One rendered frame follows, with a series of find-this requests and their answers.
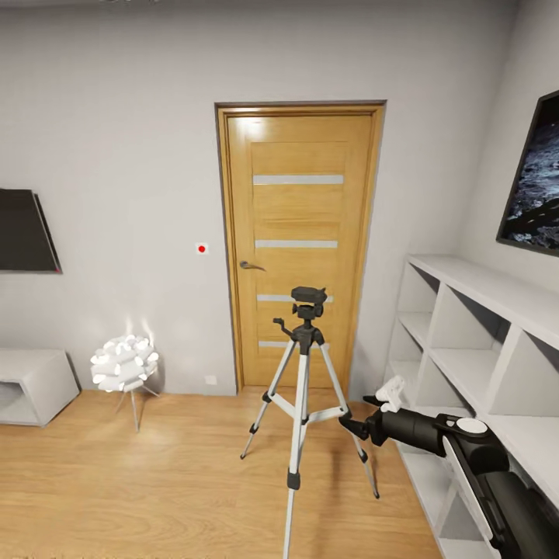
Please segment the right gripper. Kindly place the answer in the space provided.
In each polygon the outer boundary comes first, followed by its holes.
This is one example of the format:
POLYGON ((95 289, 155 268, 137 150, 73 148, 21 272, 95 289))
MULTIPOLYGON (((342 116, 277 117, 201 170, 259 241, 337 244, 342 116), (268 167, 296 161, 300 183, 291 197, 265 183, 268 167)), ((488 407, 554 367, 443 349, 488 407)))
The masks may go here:
POLYGON ((388 437, 394 441, 407 443, 417 448, 415 443, 414 429, 415 419, 419 416, 418 412, 408 411, 401 408, 398 412, 382 412, 380 407, 384 402, 378 401, 377 396, 365 396, 363 400, 367 403, 378 406, 377 410, 371 417, 366 418, 365 422, 357 422, 339 417, 339 423, 345 426, 350 432, 355 434, 361 440, 367 440, 371 435, 374 445, 381 447, 388 437))

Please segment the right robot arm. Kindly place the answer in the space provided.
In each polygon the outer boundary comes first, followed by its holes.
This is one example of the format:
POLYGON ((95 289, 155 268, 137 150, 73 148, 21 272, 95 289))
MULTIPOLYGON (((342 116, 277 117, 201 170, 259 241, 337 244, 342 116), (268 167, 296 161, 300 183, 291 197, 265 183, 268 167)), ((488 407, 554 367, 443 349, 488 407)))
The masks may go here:
POLYGON ((433 418, 403 409, 398 394, 404 388, 401 377, 392 377, 375 396, 363 397, 379 408, 371 417, 357 422, 340 416, 339 423, 361 440, 371 435, 379 447, 390 437, 448 456, 481 528, 502 559, 559 559, 558 512, 541 492, 527 488, 509 470, 509 457, 490 427, 475 418, 433 418))

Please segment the camera tripod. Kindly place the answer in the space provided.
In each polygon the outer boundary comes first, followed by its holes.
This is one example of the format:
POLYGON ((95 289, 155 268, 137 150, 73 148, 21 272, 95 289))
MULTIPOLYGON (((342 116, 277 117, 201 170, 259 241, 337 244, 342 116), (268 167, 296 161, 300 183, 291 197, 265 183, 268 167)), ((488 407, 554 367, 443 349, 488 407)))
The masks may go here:
MULTIPOLYGON (((274 318, 273 322, 281 325, 282 330, 290 336, 290 343, 286 348, 286 352, 283 355, 282 362, 280 363, 279 369, 274 376, 273 382, 269 387, 262 399, 264 399, 264 405, 259 413, 258 420, 255 424, 252 424, 250 440, 248 441, 247 447, 245 447, 244 453, 241 458, 245 458, 247 449, 252 443, 252 439, 255 437, 256 432, 258 432, 259 424, 261 424, 261 419, 266 413, 267 405, 270 401, 276 402, 286 413, 289 413, 293 418, 293 433, 292 433, 292 454, 290 455, 289 469, 287 469, 287 486, 289 486, 289 501, 287 502, 287 521, 286 521, 286 536, 284 536, 284 554, 283 559, 289 559, 289 547, 290 547, 290 533, 292 533, 292 515, 293 515, 293 499, 295 489, 300 487, 300 459, 303 453, 304 447, 304 435, 306 435, 307 424, 315 424, 315 422, 323 421, 323 419, 335 418, 335 416, 342 416, 344 418, 351 419, 352 413, 348 404, 346 404, 345 398, 343 397, 342 389, 339 386, 338 378, 336 372, 333 369, 332 361, 330 360, 330 355, 325 347, 324 337, 319 331, 319 328, 315 328, 311 325, 311 321, 314 318, 320 318, 322 313, 324 313, 324 306, 322 305, 327 299, 327 294, 325 294, 325 288, 323 290, 316 290, 316 288, 310 288, 309 286, 298 286, 291 290, 291 297, 293 297, 297 302, 313 302, 313 305, 299 305, 293 304, 293 314, 297 313, 298 318, 304 319, 304 324, 296 327, 292 332, 286 330, 283 327, 282 318, 274 318), (339 397, 340 406, 332 407, 328 410, 317 411, 316 413, 307 413, 307 399, 309 398, 308 381, 310 379, 310 350, 311 344, 316 341, 321 350, 322 358, 327 366, 328 375, 332 379, 333 386, 335 387, 336 397, 339 397), (299 373, 297 374, 297 397, 295 398, 295 405, 290 405, 278 393, 276 393, 277 384, 279 384, 282 373, 285 370, 290 357, 293 354, 294 347, 299 342, 299 373)), ((357 443, 357 450, 359 452, 359 457, 362 460, 363 466, 365 467, 366 473, 368 475, 368 480, 370 480, 371 486, 373 486, 373 492, 376 497, 377 494, 376 487, 374 486, 373 479, 371 478, 370 471, 366 465, 366 460, 368 460, 368 455, 366 455, 365 450, 360 447, 360 438, 353 434, 355 441, 357 443)))

